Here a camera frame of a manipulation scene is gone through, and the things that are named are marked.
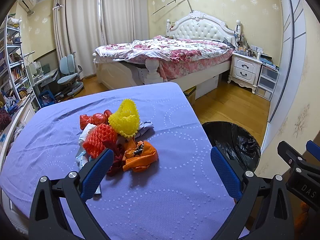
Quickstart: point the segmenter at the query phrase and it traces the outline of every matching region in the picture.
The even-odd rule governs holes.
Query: curtain rod
[[[167,5],[169,5],[170,3],[173,3],[173,2],[175,2],[175,1],[176,1],[176,0],[173,0],[173,1],[169,2],[169,3],[167,3],[165,6],[162,6],[159,10],[155,11],[155,12],[154,12],[153,14],[151,14],[151,15],[154,15],[156,12],[160,11],[162,8],[166,7]],[[192,12],[193,12],[193,9],[191,8],[191,4],[190,4],[189,0],[187,0],[187,2],[188,2],[188,4],[189,4],[189,7],[190,7],[190,10],[191,10],[191,13],[192,13]]]

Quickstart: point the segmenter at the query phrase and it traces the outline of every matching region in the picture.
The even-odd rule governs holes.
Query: air conditioner
[[[37,3],[37,0],[19,0],[19,4],[28,12]]]

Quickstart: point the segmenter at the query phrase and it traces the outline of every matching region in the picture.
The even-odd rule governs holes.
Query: drawer
[[[253,85],[255,78],[255,74],[237,67],[233,67],[232,76],[237,79],[241,79],[251,85]]]
[[[242,68],[242,69],[249,71],[251,73],[255,73],[256,69],[257,69],[256,64],[252,64],[250,62],[243,61],[238,57],[235,58],[234,66],[237,68]]]

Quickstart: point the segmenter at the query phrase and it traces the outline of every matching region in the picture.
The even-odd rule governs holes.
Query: bookshelf
[[[20,26],[9,25],[7,16],[0,28],[0,80],[2,80],[0,88],[6,94],[12,90],[13,93],[10,96],[18,99],[19,103],[31,95],[31,98],[36,99],[36,104],[41,108],[27,75],[21,46],[23,40],[20,40],[19,37],[21,37]]]

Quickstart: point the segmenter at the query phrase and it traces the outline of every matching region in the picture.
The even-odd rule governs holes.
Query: metal screw
[[[69,173],[69,178],[74,178],[75,176],[77,176],[77,173],[75,171],[72,171]]]
[[[40,182],[45,182],[45,181],[47,181],[47,177],[46,176],[43,176],[43,177],[40,178]]]
[[[246,171],[245,174],[246,174],[247,177],[250,177],[250,178],[253,177],[253,172],[252,171]]]
[[[281,177],[280,175],[276,175],[276,180],[281,181],[281,180],[282,180],[282,177]]]

